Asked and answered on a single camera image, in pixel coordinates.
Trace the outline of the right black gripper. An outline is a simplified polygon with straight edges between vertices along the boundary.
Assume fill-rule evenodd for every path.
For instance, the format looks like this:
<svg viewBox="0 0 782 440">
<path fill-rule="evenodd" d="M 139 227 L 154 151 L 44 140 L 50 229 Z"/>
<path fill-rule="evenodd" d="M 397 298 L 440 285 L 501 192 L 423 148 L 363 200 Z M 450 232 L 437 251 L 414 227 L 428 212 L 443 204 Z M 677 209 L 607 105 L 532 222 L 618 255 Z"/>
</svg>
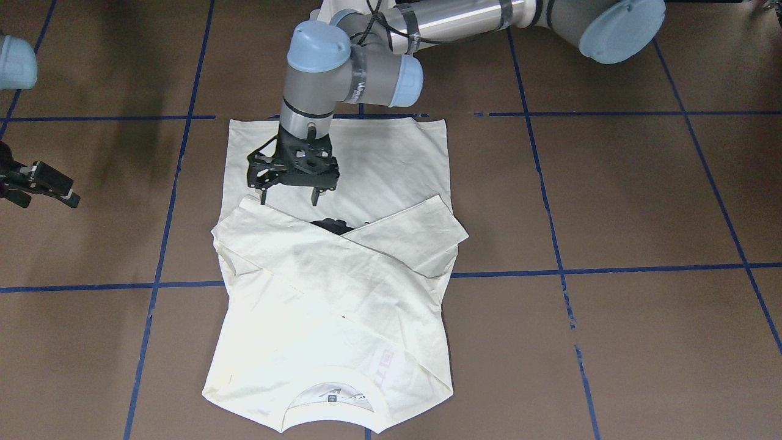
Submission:
<svg viewBox="0 0 782 440">
<path fill-rule="evenodd" d="M 58 200 L 69 208 L 77 208 L 81 196 L 73 191 L 73 179 L 43 161 L 32 165 L 30 178 L 36 186 L 30 187 L 20 172 L 22 164 L 14 160 L 10 147 L 1 142 L 1 198 L 20 208 L 28 208 L 31 195 L 44 195 Z"/>
</svg>

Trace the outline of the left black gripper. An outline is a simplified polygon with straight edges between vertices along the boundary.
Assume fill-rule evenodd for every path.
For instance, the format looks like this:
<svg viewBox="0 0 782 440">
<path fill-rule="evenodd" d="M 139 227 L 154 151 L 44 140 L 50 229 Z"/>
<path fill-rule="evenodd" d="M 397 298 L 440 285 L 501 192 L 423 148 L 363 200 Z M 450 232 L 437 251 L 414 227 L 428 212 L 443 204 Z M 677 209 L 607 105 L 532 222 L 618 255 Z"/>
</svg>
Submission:
<svg viewBox="0 0 782 440">
<path fill-rule="evenodd" d="M 266 204 L 268 188 L 280 184 L 313 188 L 311 205 L 318 206 L 321 191 L 335 190 L 340 168 L 332 155 L 330 136 L 300 139 L 280 131 L 247 156 L 247 186 L 260 190 Z"/>
</svg>

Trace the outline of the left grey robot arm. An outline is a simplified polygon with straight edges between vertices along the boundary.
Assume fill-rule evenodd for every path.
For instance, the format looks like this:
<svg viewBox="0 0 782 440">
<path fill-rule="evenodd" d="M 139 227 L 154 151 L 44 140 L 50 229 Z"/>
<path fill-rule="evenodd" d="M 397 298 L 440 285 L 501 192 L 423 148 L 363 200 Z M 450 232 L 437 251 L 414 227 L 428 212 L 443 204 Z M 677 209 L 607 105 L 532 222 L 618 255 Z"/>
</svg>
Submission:
<svg viewBox="0 0 782 440">
<path fill-rule="evenodd" d="M 423 89 L 416 52 L 471 42 L 510 27 L 545 27 L 601 64 L 639 53 L 662 27 L 663 1 L 324 3 L 291 35 L 277 134 L 270 156 L 247 156 L 246 184 L 265 203 L 272 186 L 312 189 L 311 203 L 340 178 L 329 136 L 336 103 L 408 108 Z"/>
</svg>

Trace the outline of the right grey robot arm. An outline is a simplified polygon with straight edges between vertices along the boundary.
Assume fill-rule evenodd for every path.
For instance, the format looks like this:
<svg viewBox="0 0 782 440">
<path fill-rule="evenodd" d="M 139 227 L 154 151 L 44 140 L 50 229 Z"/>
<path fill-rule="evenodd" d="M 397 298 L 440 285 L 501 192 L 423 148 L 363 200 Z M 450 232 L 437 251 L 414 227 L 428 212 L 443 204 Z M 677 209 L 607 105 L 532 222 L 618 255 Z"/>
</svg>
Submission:
<svg viewBox="0 0 782 440">
<path fill-rule="evenodd" d="M 31 45 L 2 33 L 1 89 L 29 90 L 37 82 L 37 59 Z M 43 161 L 30 166 L 18 162 L 1 142 L 1 198 L 20 208 L 30 206 L 33 195 L 44 195 L 77 208 L 81 198 L 73 192 L 73 179 Z"/>
</svg>

